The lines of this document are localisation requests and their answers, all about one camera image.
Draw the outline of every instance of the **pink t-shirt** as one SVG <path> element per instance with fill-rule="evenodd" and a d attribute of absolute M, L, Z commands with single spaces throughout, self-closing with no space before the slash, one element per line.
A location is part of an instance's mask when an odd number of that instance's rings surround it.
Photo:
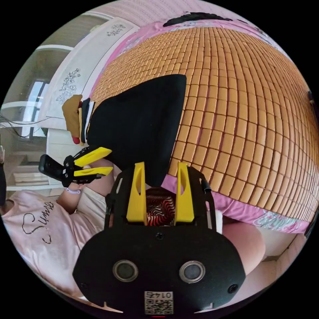
<path fill-rule="evenodd" d="M 83 298 L 72 271 L 82 247 L 97 232 L 89 217 L 69 215 L 32 191 L 17 191 L 10 199 L 14 207 L 2 216 L 3 223 L 22 258 L 56 288 Z"/>

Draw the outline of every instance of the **bed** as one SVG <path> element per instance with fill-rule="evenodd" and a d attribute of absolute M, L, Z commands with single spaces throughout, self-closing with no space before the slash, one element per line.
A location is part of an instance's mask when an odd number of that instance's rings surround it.
<path fill-rule="evenodd" d="M 162 24 L 119 45 L 91 92 L 94 107 L 154 77 L 185 74 L 162 187 L 176 193 L 183 161 L 204 173 L 225 216 L 304 233 L 319 203 L 319 128 L 296 66 L 267 35 L 240 21 Z"/>

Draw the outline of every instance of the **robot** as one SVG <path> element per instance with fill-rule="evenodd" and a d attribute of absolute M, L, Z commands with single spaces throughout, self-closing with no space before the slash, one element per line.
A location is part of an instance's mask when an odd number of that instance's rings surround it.
<path fill-rule="evenodd" d="M 65 187 L 89 183 L 112 168 L 82 168 L 110 153 L 90 146 L 63 165 L 43 155 L 39 170 Z M 143 162 L 118 175 L 105 201 L 104 230 L 84 245 L 73 270 L 90 302 L 129 315 L 189 315 L 224 305 L 241 287 L 241 259 L 216 231 L 211 188 L 195 168 L 178 164 L 173 227 L 146 226 Z"/>

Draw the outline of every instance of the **bamboo mat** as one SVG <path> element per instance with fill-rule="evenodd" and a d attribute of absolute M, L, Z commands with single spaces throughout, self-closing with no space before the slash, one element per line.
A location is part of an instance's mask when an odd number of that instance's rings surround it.
<path fill-rule="evenodd" d="M 176 176 L 184 161 L 202 171 L 216 192 L 311 221 L 319 199 L 319 128 L 297 67 L 240 32 L 178 30 L 115 59 L 92 100 L 97 107 L 174 73 L 186 74 L 187 90 L 169 174 Z"/>

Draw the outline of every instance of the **leg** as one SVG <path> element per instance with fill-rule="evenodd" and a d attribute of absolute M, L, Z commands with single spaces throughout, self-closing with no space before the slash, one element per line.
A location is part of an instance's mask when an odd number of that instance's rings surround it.
<path fill-rule="evenodd" d="M 265 243 L 260 231 L 246 223 L 227 224 L 223 235 L 236 247 L 246 275 L 254 270 L 265 255 Z"/>
<path fill-rule="evenodd" d="M 90 164 L 91 168 L 94 167 L 113 167 L 113 164 L 106 159 L 99 159 L 93 163 Z M 95 179 L 93 182 L 88 184 L 88 188 L 92 189 L 94 192 L 106 196 L 109 194 L 112 190 L 112 187 L 114 185 L 114 173 L 113 171 L 107 175 L 103 176 L 100 179 Z"/>

